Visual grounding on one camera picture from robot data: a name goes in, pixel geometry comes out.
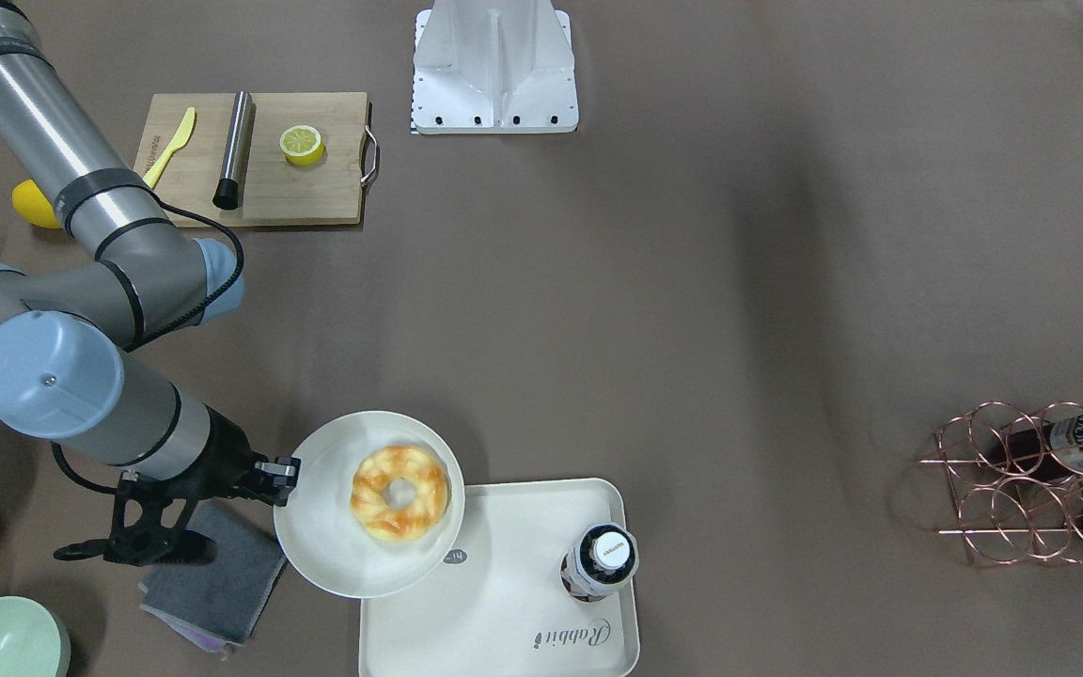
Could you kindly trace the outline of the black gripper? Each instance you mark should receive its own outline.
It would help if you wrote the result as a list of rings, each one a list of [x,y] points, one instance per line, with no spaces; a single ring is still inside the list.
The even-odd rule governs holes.
[[[169,496],[188,502],[208,498],[249,498],[285,507],[296,489],[302,460],[278,457],[265,460],[250,448],[236,424],[207,408],[210,429],[203,453],[188,470],[169,482]],[[259,474],[268,480],[260,480]]]

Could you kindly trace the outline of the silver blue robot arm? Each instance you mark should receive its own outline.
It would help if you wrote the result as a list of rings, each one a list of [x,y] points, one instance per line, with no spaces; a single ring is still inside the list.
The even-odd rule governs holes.
[[[133,359],[242,303],[240,240],[190,240],[173,226],[173,207],[123,164],[9,1],[0,136],[90,256],[37,275],[0,264],[0,420],[143,480],[188,480],[190,500],[284,505],[296,459],[250,450],[235,424]]]

